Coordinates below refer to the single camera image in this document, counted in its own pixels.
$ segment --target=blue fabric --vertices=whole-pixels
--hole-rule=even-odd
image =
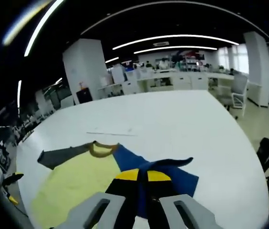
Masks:
[[[168,175],[174,185],[178,194],[188,194],[193,197],[199,177],[187,173],[179,169],[180,166],[189,164],[193,158],[186,160],[165,159],[154,162],[146,161],[143,157],[135,155],[133,152],[119,145],[113,154],[120,170],[126,171],[138,168],[140,173],[145,173],[148,170],[155,170]],[[138,202],[138,216],[147,218],[145,207],[145,194],[142,184],[139,185],[139,202]]]

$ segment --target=white table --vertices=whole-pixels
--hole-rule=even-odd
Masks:
[[[121,135],[98,135],[87,132]],[[143,93],[102,99],[54,113],[17,149],[19,188],[27,213],[51,170],[37,163],[42,150],[97,140],[124,145],[146,160],[194,157],[181,167],[199,176],[194,199],[224,229],[260,229],[268,218],[266,179],[248,138],[207,91]],[[148,228],[137,218],[134,228]]]

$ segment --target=cable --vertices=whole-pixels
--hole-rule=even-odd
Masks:
[[[16,205],[14,205],[10,200],[9,202],[19,211],[21,212],[23,215],[25,215],[27,218],[29,217],[27,214],[25,214],[23,211],[21,211]]]

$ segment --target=office chair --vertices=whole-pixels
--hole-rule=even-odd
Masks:
[[[247,99],[248,78],[245,75],[238,74],[234,76],[231,86],[231,92],[228,95],[219,95],[217,99],[230,110],[230,107],[242,109],[242,116],[245,114]]]

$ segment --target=gray sleeve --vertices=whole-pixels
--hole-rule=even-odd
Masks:
[[[91,144],[92,142],[65,149],[42,151],[39,158],[37,159],[37,162],[53,170],[56,166],[61,165],[67,160],[87,152]]]

